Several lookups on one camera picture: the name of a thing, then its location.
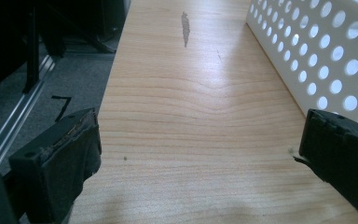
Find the scratch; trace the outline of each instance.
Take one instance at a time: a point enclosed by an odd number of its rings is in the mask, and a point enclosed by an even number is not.
[[[185,40],[185,48],[187,48],[188,37],[190,36],[190,22],[187,18],[187,14],[182,14],[182,26],[183,26],[183,39]]]
[[[222,57],[220,57],[220,52],[219,52],[219,50],[217,49],[216,51],[217,51],[217,56],[219,56],[220,61],[222,61]]]

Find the gray carpet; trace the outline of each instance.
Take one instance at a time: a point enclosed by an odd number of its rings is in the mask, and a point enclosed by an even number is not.
[[[116,49],[121,33],[104,42],[111,49]],[[70,97],[71,101],[64,110],[63,117],[75,111],[90,107],[99,107],[110,74],[114,53],[104,54],[77,37],[67,37],[67,51],[60,58],[44,85],[33,110],[27,117],[15,138],[6,158],[0,165],[0,172],[9,171],[7,158],[19,148],[25,146],[47,128],[55,123],[66,101],[51,97]],[[41,43],[41,55],[46,55]],[[0,128],[5,123],[15,105],[22,97],[26,81],[26,64],[0,83]]]
[[[52,96],[71,97],[64,116],[81,109],[99,107],[112,62],[113,54],[67,54],[60,59],[7,155],[13,154],[55,123],[66,100],[52,99]],[[4,160],[0,172],[5,174],[8,170],[8,162]]]

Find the light wood surface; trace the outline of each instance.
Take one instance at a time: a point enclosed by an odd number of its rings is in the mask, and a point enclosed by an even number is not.
[[[248,6],[132,1],[99,115],[103,165],[72,223],[358,223],[291,157],[305,118],[246,25]]]

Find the perforated basket wall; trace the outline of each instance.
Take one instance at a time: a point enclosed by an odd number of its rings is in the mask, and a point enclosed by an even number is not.
[[[246,21],[304,113],[358,121],[358,0],[253,0]]]

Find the wooden table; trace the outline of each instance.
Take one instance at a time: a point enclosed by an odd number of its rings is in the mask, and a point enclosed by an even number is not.
[[[99,115],[103,165],[72,223],[358,223],[291,156],[305,118],[245,23],[249,2],[132,1]]]

